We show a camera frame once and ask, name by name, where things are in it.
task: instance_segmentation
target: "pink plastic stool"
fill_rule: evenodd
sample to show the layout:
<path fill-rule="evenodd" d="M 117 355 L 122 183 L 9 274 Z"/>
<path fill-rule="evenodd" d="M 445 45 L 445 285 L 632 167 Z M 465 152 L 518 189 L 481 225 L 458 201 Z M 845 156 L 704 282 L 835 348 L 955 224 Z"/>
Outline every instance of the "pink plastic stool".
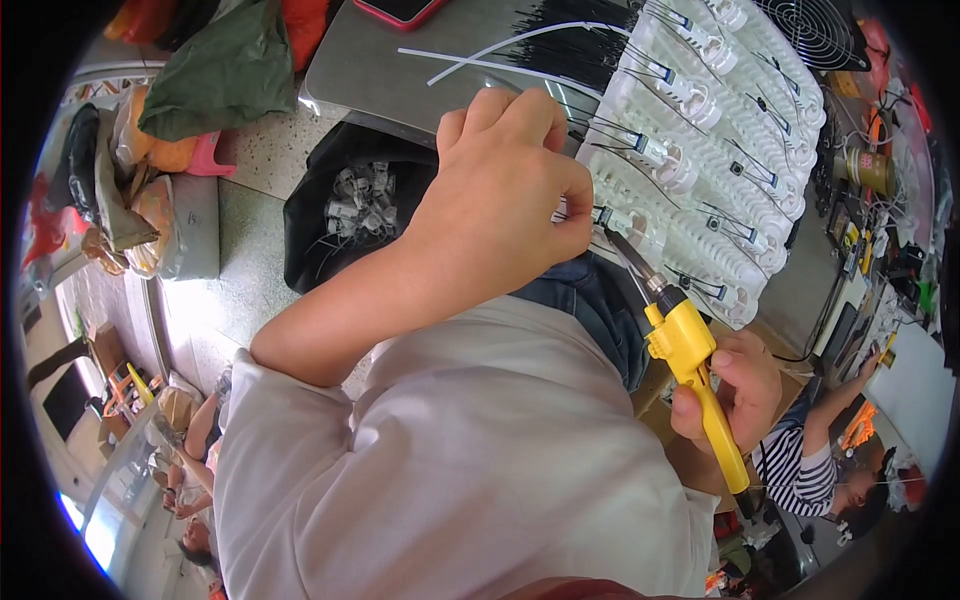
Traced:
<path fill-rule="evenodd" d="M 204 133 L 197 137 L 193 147 L 193 160 L 186 172 L 190 175 L 232 177 L 237 172 L 235 164 L 217 164 L 213 151 L 217 149 L 220 132 Z"/>

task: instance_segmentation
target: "terrazzo floor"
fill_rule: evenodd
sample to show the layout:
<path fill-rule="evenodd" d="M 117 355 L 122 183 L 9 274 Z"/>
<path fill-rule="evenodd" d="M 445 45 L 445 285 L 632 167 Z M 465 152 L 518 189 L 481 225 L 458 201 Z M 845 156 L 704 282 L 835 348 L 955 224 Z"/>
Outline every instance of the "terrazzo floor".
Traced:
<path fill-rule="evenodd" d="M 164 317 L 175 371 L 205 394 L 240 347 L 299 296 L 283 281 L 283 203 L 306 171 L 306 157 L 347 111 L 270 115 L 225 132 L 218 161 L 237 165 L 219 181 L 220 277 L 163 281 Z M 362 392 L 365 359 L 344 390 Z"/>

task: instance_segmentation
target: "metal table surface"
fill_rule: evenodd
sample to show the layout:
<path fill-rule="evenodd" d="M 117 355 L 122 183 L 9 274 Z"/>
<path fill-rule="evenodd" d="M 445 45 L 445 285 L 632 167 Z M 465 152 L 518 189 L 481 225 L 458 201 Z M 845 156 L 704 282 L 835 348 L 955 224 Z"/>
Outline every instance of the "metal table surface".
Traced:
<path fill-rule="evenodd" d="M 347 0 L 307 69 L 300 101 L 327 102 L 392 121 L 432 144 L 440 117 L 467 106 L 485 85 L 538 84 L 535 78 L 464 66 L 437 84 L 426 82 L 451 62 L 399 54 L 399 47 L 469 56 L 514 35 L 517 10 L 529 0 L 454 0 L 414 32 L 403 32 Z M 485 60 L 497 61 L 497 58 Z"/>
<path fill-rule="evenodd" d="M 516 11 L 528 11 L 534 4 L 530 0 L 454 0 L 422 27 L 407 33 L 347 0 L 307 69 L 300 101 L 349 108 L 353 112 L 348 121 L 432 146 L 441 116 L 467 106 L 481 87 L 526 88 L 543 85 L 543 81 L 466 65 L 428 87 L 427 80 L 452 63 L 401 55 L 396 49 L 466 57 L 515 35 Z M 497 57 L 485 59 L 499 61 Z M 575 148 L 564 151 L 572 155 Z M 813 207 L 815 198 L 808 193 L 806 199 L 794 251 L 784 270 L 771 277 L 757 313 L 758 320 L 798 353 L 827 299 L 838 262 L 830 254 L 824 221 Z"/>

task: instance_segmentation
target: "red phone case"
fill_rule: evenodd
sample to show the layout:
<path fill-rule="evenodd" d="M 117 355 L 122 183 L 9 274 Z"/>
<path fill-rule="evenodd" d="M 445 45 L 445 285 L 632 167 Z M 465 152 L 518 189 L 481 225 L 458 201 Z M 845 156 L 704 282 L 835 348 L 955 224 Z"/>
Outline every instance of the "red phone case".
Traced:
<path fill-rule="evenodd" d="M 446 0 L 431 0 L 429 4 L 423 7 L 423 10 L 417 13 L 417 16 L 410 19 L 409 21 L 401 21 L 394 17 L 392 14 L 388 14 L 377 7 L 371 6 L 364 2 L 364 0 L 353 0 L 355 4 L 360 9 L 363 9 L 366 12 L 369 12 L 377 18 L 381 18 L 384 21 L 390 23 L 394 27 L 398 27 L 405 32 L 412 32 L 417 29 L 420 25 L 423 24 L 428 18 L 430 18 L 434 12 L 438 11 L 441 6 L 444 5 Z"/>

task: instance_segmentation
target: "black fan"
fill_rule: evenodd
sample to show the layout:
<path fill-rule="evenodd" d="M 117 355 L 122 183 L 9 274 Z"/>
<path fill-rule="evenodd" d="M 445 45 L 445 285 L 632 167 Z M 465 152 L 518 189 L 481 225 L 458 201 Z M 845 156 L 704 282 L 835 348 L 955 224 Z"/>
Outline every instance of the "black fan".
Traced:
<path fill-rule="evenodd" d="M 846 0 L 754 0 L 810 68 L 869 71 L 867 40 Z"/>

